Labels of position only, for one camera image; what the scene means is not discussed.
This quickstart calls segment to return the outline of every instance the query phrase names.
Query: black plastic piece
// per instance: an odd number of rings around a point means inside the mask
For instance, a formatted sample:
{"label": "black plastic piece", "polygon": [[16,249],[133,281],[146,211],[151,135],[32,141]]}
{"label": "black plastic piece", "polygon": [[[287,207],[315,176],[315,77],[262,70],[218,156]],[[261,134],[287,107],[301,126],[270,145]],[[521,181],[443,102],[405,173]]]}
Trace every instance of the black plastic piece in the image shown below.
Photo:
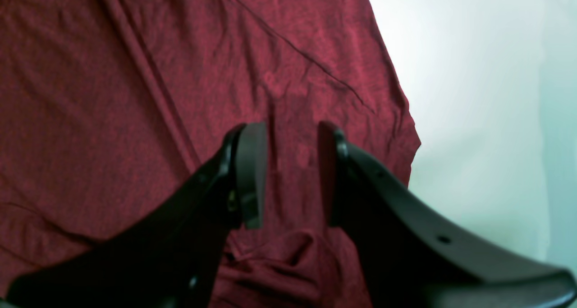
{"label": "black plastic piece", "polygon": [[0,298],[0,308],[18,308]]}
{"label": "black plastic piece", "polygon": [[355,243],[376,308],[562,308],[576,299],[570,271],[450,222],[332,123],[319,124],[318,142],[329,224]]}
{"label": "black plastic piece", "polygon": [[264,123],[235,127],[150,215],[86,254],[19,277],[6,301],[19,308],[206,307],[229,231],[243,220],[260,226],[262,210],[244,208],[237,194],[256,197],[251,206],[262,203],[263,153]]}

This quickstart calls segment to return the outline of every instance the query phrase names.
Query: seam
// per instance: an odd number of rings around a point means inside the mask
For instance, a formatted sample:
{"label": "seam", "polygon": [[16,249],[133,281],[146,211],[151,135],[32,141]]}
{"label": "seam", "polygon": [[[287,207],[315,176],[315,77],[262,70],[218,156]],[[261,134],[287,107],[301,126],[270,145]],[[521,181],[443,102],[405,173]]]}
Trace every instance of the seam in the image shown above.
{"label": "seam", "polygon": [[272,35],[282,39],[283,41],[285,41],[291,48],[293,48],[296,52],[298,52],[301,56],[303,56],[305,59],[309,60],[310,62],[316,64],[325,74],[327,74],[329,77],[333,78],[335,81],[337,81],[339,84],[341,84],[342,86],[345,86],[350,92],[352,92],[354,94],[354,96],[357,98],[357,100],[359,100],[359,102],[361,103],[361,105],[365,108],[367,108],[369,111],[371,111],[371,113],[373,113],[374,115],[377,115],[377,112],[372,109],[371,107],[369,107],[365,101],[363,100],[363,98],[361,98],[361,96],[358,94],[357,91],[354,90],[354,88],[352,88],[349,84],[347,84],[346,82],[344,82],[343,80],[337,78],[336,76],[334,76],[332,73],[330,73],[328,71],[328,69],[326,69],[323,65],[321,65],[318,61],[316,61],[315,59],[312,59],[311,56],[307,55],[307,53],[301,51],[299,48],[297,48],[295,45],[293,45],[291,43],[291,41],[289,41],[286,37],[284,37],[283,35],[281,35],[280,33],[278,33],[275,29],[273,29],[272,27],[270,27],[270,25],[263,20],[262,18],[260,18],[260,16],[258,16],[257,14],[255,14],[253,12],[253,10],[251,10],[251,8],[249,8],[248,6],[246,6],[243,2],[241,2],[241,0],[235,0],[240,8],[242,8],[243,10],[245,10],[246,12],[248,12],[249,14],[251,14],[251,16],[257,21],[259,22],[269,33],[271,33]]}
{"label": "seam", "polygon": [[45,267],[44,265],[32,262],[26,258],[23,258],[21,255],[18,255],[15,252],[13,252],[12,250],[9,250],[8,247],[6,247],[4,245],[0,244],[0,250],[2,250],[4,253],[8,253],[10,256],[18,259],[19,261],[21,261],[25,264],[30,265],[31,267],[34,267],[35,269],[41,269],[42,267]]}
{"label": "seam", "polygon": [[212,295],[211,301],[212,301],[212,302],[220,301],[220,302],[222,302],[222,303],[224,303],[224,304],[227,304],[227,305],[229,305],[230,307],[233,307],[233,308],[242,308],[241,306],[238,306],[237,304],[235,304],[234,302],[232,302],[232,300],[227,299],[227,298],[225,298],[224,296],[220,296],[220,295]]}
{"label": "seam", "polygon": [[[190,140],[190,136],[186,127],[179,115],[176,104],[170,95],[160,70],[156,66],[152,55],[144,42],[142,34],[138,31],[136,23],[132,18],[124,0],[103,0],[109,8],[109,14],[117,30],[119,38],[123,41],[125,47],[128,49],[130,58],[136,65],[144,85],[152,96],[158,111],[169,130],[169,133],[176,144],[177,149],[181,155],[189,172],[194,172],[201,164],[200,158],[194,145]],[[116,18],[115,13],[121,13],[124,18]],[[128,41],[132,40],[138,47],[131,46]]]}

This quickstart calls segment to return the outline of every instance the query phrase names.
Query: screw hole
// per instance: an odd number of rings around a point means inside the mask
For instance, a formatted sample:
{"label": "screw hole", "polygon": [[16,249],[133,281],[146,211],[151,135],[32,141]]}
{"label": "screw hole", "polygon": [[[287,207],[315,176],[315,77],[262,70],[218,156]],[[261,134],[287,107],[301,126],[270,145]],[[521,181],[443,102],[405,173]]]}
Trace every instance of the screw hole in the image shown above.
{"label": "screw hole", "polygon": [[442,242],[443,244],[450,244],[451,243],[451,239],[447,236],[439,236],[439,237],[437,237],[437,240],[439,240],[439,242]]}

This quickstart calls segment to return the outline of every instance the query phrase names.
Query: white background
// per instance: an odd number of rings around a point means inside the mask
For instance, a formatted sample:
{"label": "white background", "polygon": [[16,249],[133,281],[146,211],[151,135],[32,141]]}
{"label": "white background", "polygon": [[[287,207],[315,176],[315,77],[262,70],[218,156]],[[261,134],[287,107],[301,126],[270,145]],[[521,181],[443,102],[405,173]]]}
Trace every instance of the white background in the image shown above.
{"label": "white background", "polygon": [[577,275],[577,0],[370,0],[422,147],[410,189]]}

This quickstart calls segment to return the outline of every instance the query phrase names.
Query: crumpled fabric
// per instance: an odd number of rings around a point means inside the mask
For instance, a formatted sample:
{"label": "crumpled fabric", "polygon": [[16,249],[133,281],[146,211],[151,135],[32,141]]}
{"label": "crumpled fabric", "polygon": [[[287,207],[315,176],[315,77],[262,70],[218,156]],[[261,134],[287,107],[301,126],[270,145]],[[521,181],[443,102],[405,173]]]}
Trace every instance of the crumpled fabric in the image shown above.
{"label": "crumpled fabric", "polygon": [[369,0],[0,0],[0,296],[265,121],[264,228],[231,232],[211,307],[371,306],[321,209],[321,120],[408,184],[420,141]]}

